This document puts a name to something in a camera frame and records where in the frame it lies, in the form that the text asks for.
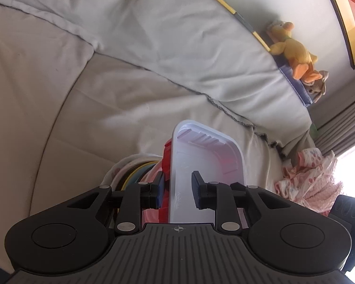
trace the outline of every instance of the plastic food tray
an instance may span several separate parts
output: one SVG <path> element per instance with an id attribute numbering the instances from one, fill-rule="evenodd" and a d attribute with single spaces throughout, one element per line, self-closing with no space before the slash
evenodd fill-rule
<path id="1" fill-rule="evenodd" d="M 214 210 L 196 208 L 192 172 L 199 171 L 205 182 L 246 185 L 243 163 L 231 137 L 192 120 L 180 122 L 172 136 L 169 223 L 214 223 Z M 242 209 L 239 212 L 243 226 Z"/>

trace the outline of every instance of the wall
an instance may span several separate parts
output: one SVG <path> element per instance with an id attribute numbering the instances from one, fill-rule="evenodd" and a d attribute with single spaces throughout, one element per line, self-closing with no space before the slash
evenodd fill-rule
<path id="1" fill-rule="evenodd" d="M 293 37 L 319 57 L 317 70 L 328 70 L 327 93 L 309 112 L 318 126 L 334 116 L 325 103 L 355 78 L 350 66 L 342 30 L 330 0 L 226 0 L 256 31 L 262 31 L 274 19 L 295 24 Z"/>

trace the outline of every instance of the metal screw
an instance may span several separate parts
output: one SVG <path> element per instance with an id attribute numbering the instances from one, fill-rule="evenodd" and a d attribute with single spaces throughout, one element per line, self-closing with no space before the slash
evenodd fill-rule
<path id="1" fill-rule="evenodd" d="M 130 232 L 133 229 L 135 229 L 135 224 L 131 222 L 122 222 L 119 225 L 117 225 L 117 229 L 123 232 Z"/>
<path id="2" fill-rule="evenodd" d="M 240 226 L 238 223 L 235 223 L 235 222 L 225 222 L 225 223 L 222 223 L 221 225 L 222 229 L 226 230 L 226 231 L 237 231 L 239 230 Z"/>

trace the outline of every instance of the curtain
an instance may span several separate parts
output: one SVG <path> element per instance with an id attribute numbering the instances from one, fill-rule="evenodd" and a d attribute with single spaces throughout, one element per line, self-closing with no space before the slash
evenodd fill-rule
<path id="1" fill-rule="evenodd" d="M 355 101 L 318 129 L 316 147 L 323 155 L 341 155 L 355 145 Z"/>

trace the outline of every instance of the gray blanket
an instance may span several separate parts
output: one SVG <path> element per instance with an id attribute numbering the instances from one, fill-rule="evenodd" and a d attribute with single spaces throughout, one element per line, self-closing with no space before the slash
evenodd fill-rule
<path id="1" fill-rule="evenodd" d="M 288 154 L 311 119 L 273 58 L 215 0 L 0 0 L 209 100 Z"/>

